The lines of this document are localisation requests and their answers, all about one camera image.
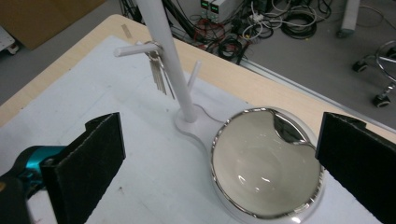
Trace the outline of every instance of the office chair wheel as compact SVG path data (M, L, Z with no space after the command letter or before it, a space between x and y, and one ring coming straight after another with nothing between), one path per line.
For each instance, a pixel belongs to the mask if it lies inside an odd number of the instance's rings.
M364 71L368 67L368 64L366 62L358 61L352 65L353 71L359 73Z
M396 59L396 47L388 50L387 57Z
M385 96L384 98L380 98L380 95L377 95L374 99L373 99L373 105L375 105L376 107L384 107L390 104L390 99L388 98L388 96Z

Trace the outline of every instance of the cardboard box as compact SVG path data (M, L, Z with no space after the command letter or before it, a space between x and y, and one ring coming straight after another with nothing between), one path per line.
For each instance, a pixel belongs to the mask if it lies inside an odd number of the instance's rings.
M0 25L35 49L106 0L0 0Z

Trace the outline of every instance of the reflective rim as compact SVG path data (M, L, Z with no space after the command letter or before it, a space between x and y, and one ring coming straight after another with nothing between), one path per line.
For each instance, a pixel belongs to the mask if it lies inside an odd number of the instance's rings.
M308 145L308 146L311 146L314 150L316 150L316 148L310 143L310 140L309 140L307 134L305 133L305 131L303 130L303 128L301 128L299 124L297 124L294 120L290 119L288 116L286 116L286 115L284 115L284 114L282 114L282 113L280 113L280 112L278 112L278 111L276 111L276 110L274 110L272 108L258 107L258 108L247 109L247 110L244 110L244 111L234 115L230 119L227 119L227 121L219 129L218 133L216 134L216 136L215 136L215 138L213 140L212 148L211 148L211 161L210 161L210 168L211 168L213 180L216 182L217 187L219 188L219 190L221 191L221 193L227 199L228 202L230 202L239 211L241 211L241 212L243 212L245 214L248 214L248 215L250 215L252 217L259 218L259 219L276 219L276 218L290 217L290 216L293 216L293 215L301 214L304 210L309 208L311 206L311 204L318 198L319 193L320 193L320 191L321 191L321 189L323 187L324 168L321 165L320 165L320 173L319 173L319 177L318 177L318 185L317 185L316 190L311 195L311 197L305 203L302 203L300 206L294 208L293 210L291 210L289 212L280 213L280 214L272 215L272 216L257 215L257 214L255 214L253 212L248 211L243 206L241 206L238 203L236 203L233 199L230 198L230 196L228 196L228 194L221 187L221 184L219 183L218 178L216 176L216 172L215 172L214 165L213 165L213 154L214 154L214 151L215 151L215 148L216 148L216 144L219 141L219 137L221 136L223 130L231 123L231 121L233 119L236 119L236 118L238 118L238 117L240 117L242 115L245 115L247 113L263 112L263 111L270 112L273 116L281 115L281 117L283 119L286 119L288 122L293 124L293 126L297 129L298 132L303 134L304 140L306 140L306 142L305 143L299 143L299 145Z

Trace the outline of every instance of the gray floor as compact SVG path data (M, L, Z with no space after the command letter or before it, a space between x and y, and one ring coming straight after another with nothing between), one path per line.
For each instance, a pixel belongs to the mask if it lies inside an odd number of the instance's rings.
M373 2L375 8L396 23L395 1L362 1L366 5ZM341 8L333 9L334 12L337 10L342 11ZM112 14L120 14L118 0L105 1L37 49L21 48L15 56L0 52L0 104ZM382 21L375 27L358 27L353 36L339 39L335 33L340 27L341 17L341 13L334 13L328 22L318 26L317 34L308 40L294 40L277 30L272 38L250 48L247 56L255 63L396 130L396 104L376 108L370 103L388 85L389 80L375 69L370 68L361 74L350 69L359 58L374 53L379 45L395 39L396 30ZM390 94L389 98L396 101L396 92Z

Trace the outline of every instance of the white pole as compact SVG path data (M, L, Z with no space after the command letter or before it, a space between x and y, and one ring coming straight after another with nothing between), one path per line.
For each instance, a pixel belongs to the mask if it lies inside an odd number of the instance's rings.
M188 123L193 123L197 120L197 115L187 88L186 79L183 75L175 42L166 19L163 2L161 0L136 0L136 2L152 40L159 43L163 48L163 54L161 55L163 66L180 104L184 120Z

